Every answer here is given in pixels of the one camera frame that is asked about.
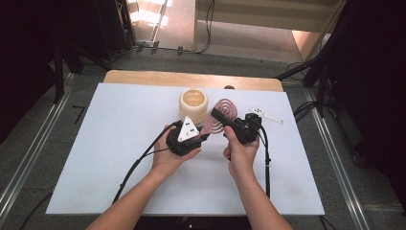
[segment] wrist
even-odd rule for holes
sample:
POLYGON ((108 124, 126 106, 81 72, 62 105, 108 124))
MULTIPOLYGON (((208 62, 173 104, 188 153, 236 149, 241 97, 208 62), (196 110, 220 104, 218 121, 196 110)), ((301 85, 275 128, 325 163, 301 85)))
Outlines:
POLYGON ((157 180, 159 182, 164 182, 168 177, 171 176, 171 173, 168 173, 159 167, 153 167, 147 176, 152 177, 154 180, 157 180))
POLYGON ((244 183, 249 181, 257 181, 254 171, 236 172, 233 175, 233 179, 236 183, 244 183))

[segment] white board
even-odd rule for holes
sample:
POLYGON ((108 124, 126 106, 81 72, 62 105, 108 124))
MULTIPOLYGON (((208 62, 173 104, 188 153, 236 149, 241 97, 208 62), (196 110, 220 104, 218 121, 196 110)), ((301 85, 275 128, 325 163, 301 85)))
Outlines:
MULTIPOLYGON (((135 84, 99 84, 79 134, 57 182, 47 214, 99 214, 113 201, 131 165, 165 125, 178 119, 178 99, 188 88, 135 84)), ((209 108, 230 99, 244 119, 257 107, 283 120, 263 119, 271 157, 271 200, 283 215, 323 215, 324 209, 308 164, 292 110, 283 92, 199 88, 209 108)), ((222 151, 227 139, 211 135, 202 151, 184 163, 156 191, 144 215, 245 215, 237 187, 222 151)), ((255 173, 265 188, 264 147, 255 159, 255 173)), ((129 178, 122 195, 150 169, 146 157, 129 178)))

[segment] black device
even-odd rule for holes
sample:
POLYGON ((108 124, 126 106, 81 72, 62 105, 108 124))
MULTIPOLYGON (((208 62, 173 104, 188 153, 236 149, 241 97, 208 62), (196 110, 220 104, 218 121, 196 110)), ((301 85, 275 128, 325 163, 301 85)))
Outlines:
POLYGON ((203 134, 197 139, 189 139, 183 142, 178 142, 178 136, 180 133, 180 130, 182 129, 183 123, 178 123, 176 124, 176 128, 171 130, 168 138, 167 138, 167 145, 169 149, 180 156, 188 154, 191 150, 194 150, 196 148, 200 148, 202 146, 202 142, 206 141, 207 138, 210 136, 210 133, 203 134))
POLYGON ((242 145, 254 142, 259 135, 262 118, 258 114, 247 113, 245 114, 245 120, 236 118, 232 121, 218 109, 213 108, 211 115, 224 127, 231 127, 242 145))
MULTIPOLYGON (((261 124, 261 117, 255 113, 247 113, 245 120, 236 118, 234 120, 229 119, 221 111, 213 108, 211 115, 216 118, 223 126, 229 126, 236 133, 236 137, 242 145, 251 143, 257 139, 259 135, 259 129, 261 124)), ((181 131, 183 123, 178 123, 176 128, 171 130, 168 138, 167 145, 169 149, 180 156, 188 154, 191 150, 201 147, 201 143, 206 141, 210 133, 203 134, 199 138, 189 139, 183 142, 178 142, 178 136, 181 131)))

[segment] metal rail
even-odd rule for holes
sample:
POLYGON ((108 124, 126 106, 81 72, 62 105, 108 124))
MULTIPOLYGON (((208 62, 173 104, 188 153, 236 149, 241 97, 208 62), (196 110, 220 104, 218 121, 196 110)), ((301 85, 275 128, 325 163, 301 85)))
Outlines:
POLYGON ((7 185, 6 189, 2 192, 0 196, 0 228, 6 220, 7 214, 9 213, 12 205, 19 192, 21 191, 24 182, 26 181, 31 169, 33 168, 36 158, 41 153, 42 147, 50 135, 57 118, 60 115, 66 101, 69 98, 72 85, 75 81, 76 74, 69 74, 65 80, 65 94, 63 94, 59 103, 52 106, 50 112, 48 113, 44 123, 36 134, 33 142, 31 143, 27 153, 25 154, 23 160, 15 171, 11 178, 11 181, 7 185))
MULTIPOLYGON (((304 90, 304 92, 308 101, 316 101, 313 93, 307 88, 304 90)), ((313 108, 312 112, 317 128, 319 128, 323 142, 326 146, 328 158, 331 162, 332 168, 334 169, 344 199, 346 200, 347 206, 350 210, 355 227, 358 230, 369 230, 371 228, 368 225, 361 203, 358 200, 358 196, 350 183, 350 178, 346 172, 346 169, 344 168, 338 150, 335 148, 326 121, 324 118, 321 118, 316 108, 313 108)))

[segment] cable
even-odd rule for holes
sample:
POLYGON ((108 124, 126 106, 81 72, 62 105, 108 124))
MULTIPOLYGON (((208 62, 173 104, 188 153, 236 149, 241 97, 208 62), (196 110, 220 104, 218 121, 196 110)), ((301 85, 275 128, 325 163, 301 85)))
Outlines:
POLYGON ((210 4, 209 9, 207 10, 207 14, 206 14, 206 31, 207 31, 206 46, 203 48, 203 50, 197 52, 198 54, 202 54, 202 53, 206 52, 210 48, 210 43, 212 42, 213 14, 214 14, 214 0, 210 4), (212 14, 210 15, 210 25, 209 25, 209 12, 210 12, 210 9, 212 9, 212 14))
POLYGON ((271 196, 271 185, 270 185, 270 178, 269 178, 269 163, 271 162, 271 158, 269 157, 269 144, 268 144, 268 136, 266 135, 265 128, 263 126, 260 126, 260 130, 263 133, 263 138, 265 139, 265 192, 268 197, 271 196))
POLYGON ((328 225, 329 225, 332 229, 337 230, 325 217, 319 216, 319 219, 320 219, 320 221, 322 222, 323 227, 324 227, 326 230, 327 230, 327 227, 326 227, 325 222, 327 222, 328 225))
POLYGON ((159 151, 164 151, 164 150, 169 150, 169 148, 166 148, 166 149, 159 149, 159 150, 155 150, 155 151, 149 152, 146 156, 149 156, 149 155, 151 155, 151 154, 153 154, 153 153, 156 153, 156 152, 159 152, 159 151))
POLYGON ((134 162, 134 164, 131 166, 131 168, 129 169, 128 173, 126 174, 123 183, 120 185, 120 189, 119 191, 116 193, 116 196, 114 197, 113 203, 115 203, 119 198, 120 198, 120 194, 123 191, 123 188, 125 187, 125 184, 128 180, 128 178, 131 176, 132 172, 134 172, 135 168, 137 168, 137 166, 140 164, 140 162, 149 155, 149 150, 152 149, 152 147, 155 145, 155 143, 158 142, 158 140, 165 134, 166 131, 168 131, 171 127, 176 126, 178 123, 180 123, 182 121, 177 121, 174 122, 172 124, 170 124, 169 126, 165 127, 164 130, 158 135, 158 137, 155 138, 155 140, 151 143, 151 145, 147 148, 147 150, 141 155, 141 157, 136 160, 134 162))
POLYGON ((24 222, 21 224, 21 227, 19 228, 20 230, 24 229, 25 226, 27 225, 28 221, 30 220, 31 216, 35 213, 35 211, 49 198, 51 195, 54 193, 54 186, 51 187, 49 193, 43 197, 38 204, 31 210, 31 212, 27 215, 27 217, 24 219, 24 222))

